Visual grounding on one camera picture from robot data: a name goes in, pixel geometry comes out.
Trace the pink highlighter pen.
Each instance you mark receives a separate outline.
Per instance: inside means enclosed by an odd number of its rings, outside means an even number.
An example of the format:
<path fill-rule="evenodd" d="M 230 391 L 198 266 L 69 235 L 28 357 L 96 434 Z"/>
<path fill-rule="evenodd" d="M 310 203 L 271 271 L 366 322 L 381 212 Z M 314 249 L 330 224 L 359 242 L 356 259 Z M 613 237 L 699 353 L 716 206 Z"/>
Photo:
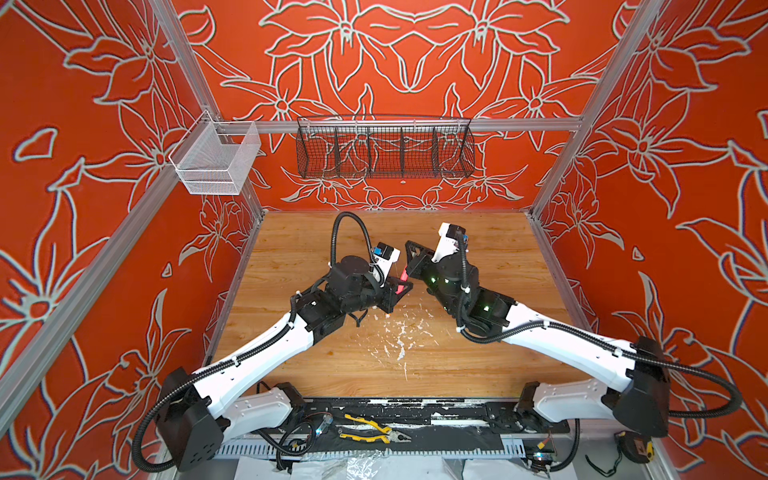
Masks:
<path fill-rule="evenodd" d="M 407 282 L 408 278 L 409 278 L 409 276 L 408 276 L 408 273 L 407 273 L 407 268 L 404 268 L 402 270 L 402 273 L 401 273 L 400 278 L 399 278 L 400 284 L 399 284 L 399 286 L 397 288 L 397 291 L 396 291 L 397 294 L 401 294 L 405 290 L 405 283 Z"/>

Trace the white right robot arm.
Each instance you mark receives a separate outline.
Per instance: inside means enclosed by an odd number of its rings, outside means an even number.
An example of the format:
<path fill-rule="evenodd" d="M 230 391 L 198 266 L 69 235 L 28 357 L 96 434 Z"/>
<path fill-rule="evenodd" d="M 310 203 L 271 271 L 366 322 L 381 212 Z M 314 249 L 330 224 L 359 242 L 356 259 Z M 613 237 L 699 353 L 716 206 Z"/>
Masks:
<path fill-rule="evenodd" d="M 718 418 L 741 407 L 742 394 L 732 382 L 666 360 L 659 343 L 651 338 L 640 336 L 629 342 L 590 333 L 481 286 L 478 269 L 467 259 L 467 241 L 464 228 L 444 223 L 436 248 L 406 242 L 408 277 L 424 282 L 466 340 L 523 347 L 588 376 L 585 381 L 564 384 L 528 383 L 518 401 L 521 415 L 549 423 L 613 418 L 630 431 L 662 438 L 672 419 Z M 674 372 L 721 387 L 726 402 L 694 411 L 672 409 Z"/>

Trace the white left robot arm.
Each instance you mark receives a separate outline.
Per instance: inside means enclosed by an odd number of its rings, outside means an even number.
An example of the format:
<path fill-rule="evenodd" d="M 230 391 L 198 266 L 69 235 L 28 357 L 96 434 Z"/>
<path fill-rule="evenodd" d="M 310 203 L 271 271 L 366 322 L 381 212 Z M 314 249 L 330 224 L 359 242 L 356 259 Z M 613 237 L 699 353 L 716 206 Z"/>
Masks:
<path fill-rule="evenodd" d="M 132 440 L 134 466 L 148 473 L 188 471 L 212 459 L 230 439 L 297 423 L 303 398 L 291 384 L 277 384 L 252 400 L 244 393 L 346 319 L 360 323 L 371 308 L 391 313 L 412 288 L 390 273 L 399 257 L 397 248 L 372 243 L 358 215 L 338 214 L 327 272 L 290 297 L 287 313 L 223 359 L 192 373 L 178 368 L 166 377 Z"/>

